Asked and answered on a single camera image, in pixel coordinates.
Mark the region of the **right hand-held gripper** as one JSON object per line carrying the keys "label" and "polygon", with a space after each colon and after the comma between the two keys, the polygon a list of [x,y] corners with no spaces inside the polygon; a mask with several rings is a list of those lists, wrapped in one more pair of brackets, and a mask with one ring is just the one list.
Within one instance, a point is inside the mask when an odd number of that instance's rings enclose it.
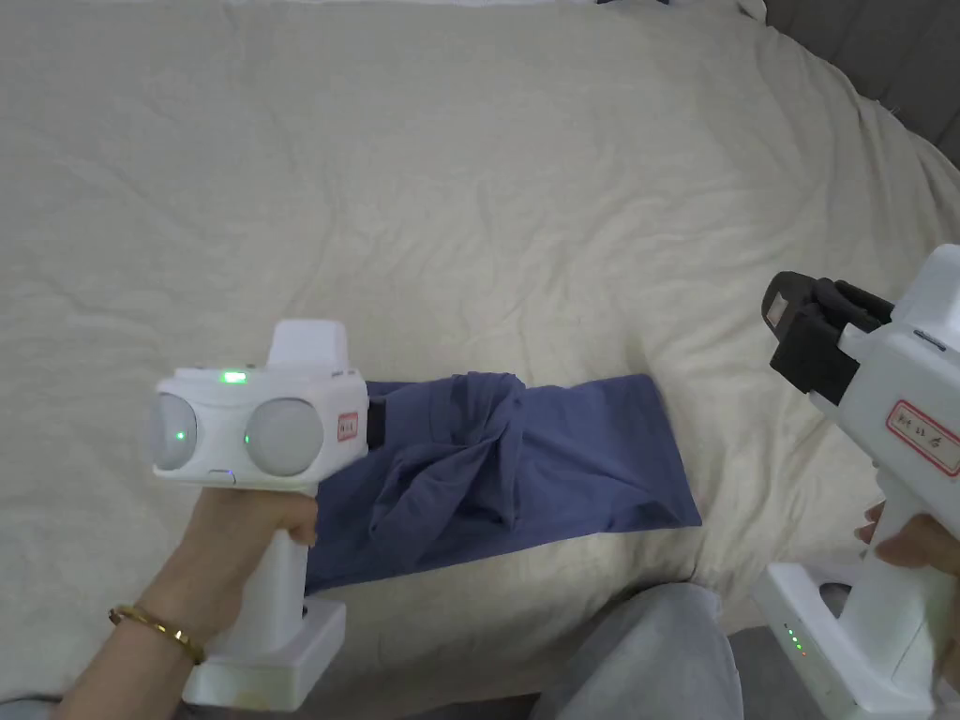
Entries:
{"label": "right hand-held gripper", "polygon": [[770,365],[871,459],[885,508],[861,560],[775,562],[753,597],[827,717],[955,717],[943,659],[958,578],[878,541],[926,514],[959,530],[959,249],[937,247],[896,303],[777,273],[761,302]]}

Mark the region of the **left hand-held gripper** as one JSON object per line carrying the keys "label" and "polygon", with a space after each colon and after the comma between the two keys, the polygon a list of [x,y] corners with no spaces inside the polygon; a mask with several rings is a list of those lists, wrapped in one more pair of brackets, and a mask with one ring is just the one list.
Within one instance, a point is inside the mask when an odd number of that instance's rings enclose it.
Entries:
{"label": "left hand-held gripper", "polygon": [[[286,320],[261,367],[182,367],[157,384],[153,472],[165,484],[314,496],[368,453],[368,409],[343,323]],[[186,703],[301,708],[341,648],[347,617],[341,602],[308,596],[307,566],[307,549],[278,532],[236,623],[192,672]]]}

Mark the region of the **person's left hand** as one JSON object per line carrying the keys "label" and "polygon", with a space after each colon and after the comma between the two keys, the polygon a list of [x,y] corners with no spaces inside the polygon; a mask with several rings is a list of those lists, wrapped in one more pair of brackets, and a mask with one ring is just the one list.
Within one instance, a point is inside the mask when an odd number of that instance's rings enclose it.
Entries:
{"label": "person's left hand", "polygon": [[181,543],[136,607],[206,643],[236,622],[244,587],[275,535],[309,548],[317,514],[315,499],[302,493],[204,489]]}

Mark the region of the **person's right hand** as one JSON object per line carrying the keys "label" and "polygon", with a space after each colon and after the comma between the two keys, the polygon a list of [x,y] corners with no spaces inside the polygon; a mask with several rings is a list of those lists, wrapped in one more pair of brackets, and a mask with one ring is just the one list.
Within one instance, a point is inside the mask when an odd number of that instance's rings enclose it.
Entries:
{"label": "person's right hand", "polygon": [[959,578],[959,541],[926,514],[914,516],[901,529],[878,541],[874,553],[903,568],[935,568]]}

